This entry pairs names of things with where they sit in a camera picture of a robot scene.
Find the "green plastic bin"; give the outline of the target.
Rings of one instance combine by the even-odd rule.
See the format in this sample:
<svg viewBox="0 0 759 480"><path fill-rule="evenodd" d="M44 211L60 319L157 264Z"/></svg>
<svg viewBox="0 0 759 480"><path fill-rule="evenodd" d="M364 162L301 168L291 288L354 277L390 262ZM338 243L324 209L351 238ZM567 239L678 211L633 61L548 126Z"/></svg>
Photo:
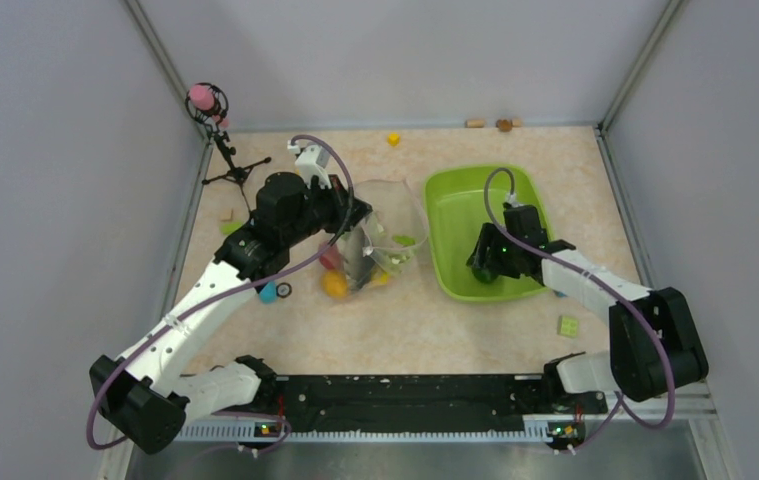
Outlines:
<svg viewBox="0 0 759 480"><path fill-rule="evenodd" d="M520 300L548 289L528 277L479 281L466 265L481 227L490 220L484 187L498 164L471 165L439 171L423 187L429 224L429 246L437 282L452 299L466 303Z"/></svg>

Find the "red toy apple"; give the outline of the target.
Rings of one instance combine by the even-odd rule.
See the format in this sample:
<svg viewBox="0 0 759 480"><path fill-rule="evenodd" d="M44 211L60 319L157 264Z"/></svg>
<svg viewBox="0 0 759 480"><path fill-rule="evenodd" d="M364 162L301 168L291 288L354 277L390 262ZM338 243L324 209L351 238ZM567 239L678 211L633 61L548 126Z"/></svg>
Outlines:
<svg viewBox="0 0 759 480"><path fill-rule="evenodd" d="M326 270L340 270L343 260L336 245L331 245L319 258L318 261Z"/></svg>

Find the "green block left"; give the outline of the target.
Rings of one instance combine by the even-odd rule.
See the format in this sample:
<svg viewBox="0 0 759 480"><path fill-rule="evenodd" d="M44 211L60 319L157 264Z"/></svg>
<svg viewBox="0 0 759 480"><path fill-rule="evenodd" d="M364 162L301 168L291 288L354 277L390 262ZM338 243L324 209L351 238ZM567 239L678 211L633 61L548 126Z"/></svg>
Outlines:
<svg viewBox="0 0 759 480"><path fill-rule="evenodd" d="M238 229L240 229L243 226L243 223L241 221L231 221L222 223L219 226L219 231L223 236L229 236L232 233L236 232Z"/></svg>

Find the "green lego brick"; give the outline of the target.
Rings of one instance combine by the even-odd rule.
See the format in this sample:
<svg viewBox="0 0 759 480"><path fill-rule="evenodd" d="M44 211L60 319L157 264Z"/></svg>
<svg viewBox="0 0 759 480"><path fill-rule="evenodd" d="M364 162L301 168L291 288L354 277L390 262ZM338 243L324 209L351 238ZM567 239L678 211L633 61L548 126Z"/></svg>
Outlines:
<svg viewBox="0 0 759 480"><path fill-rule="evenodd" d="M577 318L561 315L557 323L557 334L566 338L577 338L580 333L580 322Z"/></svg>

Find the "clear zip top bag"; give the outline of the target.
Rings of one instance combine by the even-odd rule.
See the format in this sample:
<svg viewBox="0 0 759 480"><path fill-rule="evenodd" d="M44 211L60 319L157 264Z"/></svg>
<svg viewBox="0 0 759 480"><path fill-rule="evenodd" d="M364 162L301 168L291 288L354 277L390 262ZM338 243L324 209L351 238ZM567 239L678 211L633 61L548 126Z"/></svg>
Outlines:
<svg viewBox="0 0 759 480"><path fill-rule="evenodd" d="M363 181L355 186L355 196L369 203L373 208L373 211L351 230L359 226L364 229L372 246L371 257L376 262L375 270L384 270L377 263L379 259L377 251L388 245L389 237L393 234L414 237L419 243L415 251L416 256L420 247L427 242L429 229L423 207L407 181ZM402 272L414 262L414 258L405 265ZM391 276L391 281L402 272L398 275L387 273Z"/></svg>

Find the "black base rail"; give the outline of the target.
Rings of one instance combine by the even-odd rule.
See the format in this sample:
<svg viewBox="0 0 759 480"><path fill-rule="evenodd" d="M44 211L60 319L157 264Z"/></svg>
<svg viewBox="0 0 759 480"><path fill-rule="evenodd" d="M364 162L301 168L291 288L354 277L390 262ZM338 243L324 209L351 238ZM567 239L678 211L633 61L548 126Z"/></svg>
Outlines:
<svg viewBox="0 0 759 480"><path fill-rule="evenodd" d="M540 375L293 375L220 419L248 446L293 443L532 443L584 441L586 416L609 411L601 392L565 394Z"/></svg>

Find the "yellow toy banana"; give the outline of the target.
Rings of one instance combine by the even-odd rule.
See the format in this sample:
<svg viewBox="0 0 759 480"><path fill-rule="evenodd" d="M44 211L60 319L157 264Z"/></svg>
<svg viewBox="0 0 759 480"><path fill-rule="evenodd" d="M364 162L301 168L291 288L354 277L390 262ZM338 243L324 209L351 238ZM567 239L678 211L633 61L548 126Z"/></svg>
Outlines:
<svg viewBox="0 0 759 480"><path fill-rule="evenodd" d="M374 288L379 286L385 286L389 283L391 276L384 270L378 269L371 273L368 288Z"/></svg>

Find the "brown small object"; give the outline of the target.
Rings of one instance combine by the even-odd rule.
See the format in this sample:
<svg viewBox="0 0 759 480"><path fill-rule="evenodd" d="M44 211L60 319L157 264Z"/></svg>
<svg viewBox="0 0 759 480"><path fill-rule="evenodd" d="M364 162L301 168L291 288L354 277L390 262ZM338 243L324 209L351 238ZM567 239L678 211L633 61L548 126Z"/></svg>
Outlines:
<svg viewBox="0 0 759 480"><path fill-rule="evenodd" d="M514 129L514 123L511 119L498 119L495 121L495 128L500 132L507 133Z"/></svg>

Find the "cork stopper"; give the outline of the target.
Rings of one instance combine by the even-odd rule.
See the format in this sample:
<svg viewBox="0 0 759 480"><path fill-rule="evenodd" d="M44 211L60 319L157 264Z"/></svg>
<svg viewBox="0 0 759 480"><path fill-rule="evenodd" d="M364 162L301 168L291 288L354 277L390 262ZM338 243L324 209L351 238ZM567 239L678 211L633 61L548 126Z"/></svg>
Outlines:
<svg viewBox="0 0 759 480"><path fill-rule="evenodd" d="M486 125L485 119L468 119L465 122L466 128L483 128Z"/></svg>

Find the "grey toy fish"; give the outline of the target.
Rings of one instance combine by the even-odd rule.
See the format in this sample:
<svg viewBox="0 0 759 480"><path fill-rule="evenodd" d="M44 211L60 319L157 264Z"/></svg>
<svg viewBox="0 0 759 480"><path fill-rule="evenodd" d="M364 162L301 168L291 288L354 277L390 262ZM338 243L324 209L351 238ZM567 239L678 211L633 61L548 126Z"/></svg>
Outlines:
<svg viewBox="0 0 759 480"><path fill-rule="evenodd" d="M364 229L359 226L344 234L336 243L342 255L342 268L351 293L366 288L373 279L376 262Z"/></svg>

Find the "toy celery stalk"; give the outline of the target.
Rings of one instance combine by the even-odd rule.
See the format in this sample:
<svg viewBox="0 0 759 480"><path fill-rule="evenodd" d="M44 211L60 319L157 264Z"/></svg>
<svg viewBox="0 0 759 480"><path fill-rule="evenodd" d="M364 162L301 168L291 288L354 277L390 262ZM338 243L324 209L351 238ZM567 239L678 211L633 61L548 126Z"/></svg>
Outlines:
<svg viewBox="0 0 759 480"><path fill-rule="evenodd" d="M414 237L403 234L393 234L389 240L387 246L377 251L377 263L390 275L398 275L414 258L419 243Z"/></svg>

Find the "dark green toy avocado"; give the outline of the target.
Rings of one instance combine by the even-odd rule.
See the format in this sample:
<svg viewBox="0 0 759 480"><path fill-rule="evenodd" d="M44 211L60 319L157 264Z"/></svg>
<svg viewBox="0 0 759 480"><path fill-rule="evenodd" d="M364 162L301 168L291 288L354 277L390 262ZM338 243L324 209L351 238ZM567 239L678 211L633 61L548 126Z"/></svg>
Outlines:
<svg viewBox="0 0 759 480"><path fill-rule="evenodd" d="M474 278L482 284L493 284L500 277L498 271L489 267L472 266L471 271Z"/></svg>

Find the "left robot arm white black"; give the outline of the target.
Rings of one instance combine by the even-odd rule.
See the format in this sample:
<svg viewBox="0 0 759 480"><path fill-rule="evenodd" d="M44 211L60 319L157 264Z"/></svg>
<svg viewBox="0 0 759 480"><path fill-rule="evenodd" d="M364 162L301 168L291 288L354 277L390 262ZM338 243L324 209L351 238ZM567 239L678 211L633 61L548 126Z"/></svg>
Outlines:
<svg viewBox="0 0 759 480"><path fill-rule="evenodd" d="M154 454L189 423L230 407L258 414L274 404L276 388L254 357L202 374L184 370L230 316L318 261L371 211L328 143L296 135L288 149L294 170L267 178L249 220L226 237L187 294L133 346L91 365L94 399L85 427L91 449L130 441Z"/></svg>

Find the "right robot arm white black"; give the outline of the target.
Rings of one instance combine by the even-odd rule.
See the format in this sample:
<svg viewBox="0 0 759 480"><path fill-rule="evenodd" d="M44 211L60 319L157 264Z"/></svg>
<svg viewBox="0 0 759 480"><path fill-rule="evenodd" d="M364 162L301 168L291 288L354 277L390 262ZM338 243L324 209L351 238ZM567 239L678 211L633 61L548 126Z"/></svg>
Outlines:
<svg viewBox="0 0 759 480"><path fill-rule="evenodd" d="M504 223L486 222L467 260L474 277L531 280L564 294L608 325L609 348L545 366L544 404L567 412L591 391L641 402L704 380L709 364L685 295L653 290L593 264L565 240L552 240L532 205L505 205Z"/></svg>

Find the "orange toy mango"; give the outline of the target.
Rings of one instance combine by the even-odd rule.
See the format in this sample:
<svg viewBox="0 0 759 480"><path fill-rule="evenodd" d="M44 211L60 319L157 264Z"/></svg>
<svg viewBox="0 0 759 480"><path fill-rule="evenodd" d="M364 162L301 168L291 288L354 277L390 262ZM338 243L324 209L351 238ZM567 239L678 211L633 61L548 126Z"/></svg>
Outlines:
<svg viewBox="0 0 759 480"><path fill-rule="evenodd" d="M346 275L339 270L327 270L321 277L321 288L333 299L344 299L349 295Z"/></svg>

